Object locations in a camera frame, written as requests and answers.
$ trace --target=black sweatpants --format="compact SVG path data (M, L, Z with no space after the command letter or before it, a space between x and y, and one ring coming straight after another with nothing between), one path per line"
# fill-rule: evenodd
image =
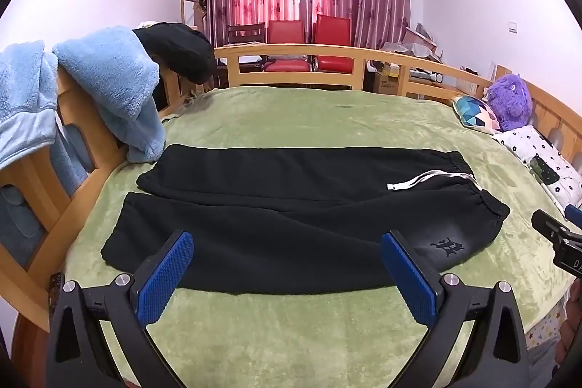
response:
M392 285L380 260L397 229L444 271L498 235L509 208L469 180L459 152L386 148L199 149L169 146L128 193L101 254L133 272L177 229L194 238L180 286L206 291L318 294Z

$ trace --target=embroidered logo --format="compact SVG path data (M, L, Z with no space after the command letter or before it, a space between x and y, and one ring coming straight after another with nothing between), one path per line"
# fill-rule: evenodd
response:
M451 253L456 255L460 250L465 250L462 244L453 242L451 239L441 240L438 244L431 244L432 247L443 249L448 257Z

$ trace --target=purple plush toy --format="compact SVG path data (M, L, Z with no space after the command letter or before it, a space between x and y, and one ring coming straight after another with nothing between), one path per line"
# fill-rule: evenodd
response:
M527 125L532 105L527 85L519 75L506 74L487 90L487 104L504 132Z

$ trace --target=bed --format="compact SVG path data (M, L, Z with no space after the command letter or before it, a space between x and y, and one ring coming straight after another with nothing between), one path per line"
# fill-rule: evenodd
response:
M238 56L284 54L351 57L354 69L352 74L240 73ZM228 59L231 87L198 95L185 110L179 108L191 85L180 91L175 73L162 70L169 105L161 115L168 118L168 144L459 150L479 182L506 203L511 214L495 242L455 272L473 285L510 281L526 331L563 296L571 278L552 265L551 246L530 226L531 214L538 208L562 220L543 189L505 147L463 128L450 107L404 97L422 94L447 101L456 95L410 81L408 71L413 66L475 82L478 97L490 82L446 65L351 47L229 46L217 49L216 55ZM397 96L358 91L366 60L401 65ZM262 84L346 85L351 91L237 87ZM562 154L571 160L582 149L582 119L534 85L529 88L538 129L546 136L560 130L565 138ZM83 94L60 70L60 114L63 122L81 129L96 168L71 199L59 192L43 150L0 171L0 185L18 185L48 231L27 269L0 247L0 295L44 330L48 330L49 276L63 264L67 278L83 286L108 283L118 273L105 265L100 250L123 197L137 191L137 176L151 167L123 161L123 146L112 138ZM162 319L148 328L171 366L192 387L386 386L412 354L423 329L395 288L293 297L178 289ZM111 328L105 330L121 373L132 380ZM439 386L452 375L469 331L466 324Z

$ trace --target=green blanket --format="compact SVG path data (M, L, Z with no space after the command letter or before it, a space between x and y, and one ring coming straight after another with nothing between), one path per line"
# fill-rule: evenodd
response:
M398 147L460 151L478 182L511 208L499 237L455 268L466 284L513 285L526 331L563 295L571 279L552 265L550 244L530 225L533 211L558 210L525 167L490 136L461 126L433 101L361 91L243 87L196 98L165 124L167 144L207 148ZM101 259L128 191L149 164L125 164L106 183L71 246L66 276L108 284L117 271ZM386 230L390 216L386 216ZM106 325L121 373L134 377ZM423 336L395 288L310 296L227 295L178 289L148 328L191 388L387 386ZM459 342L470 331L465 324ZM450 379L458 344L438 386Z

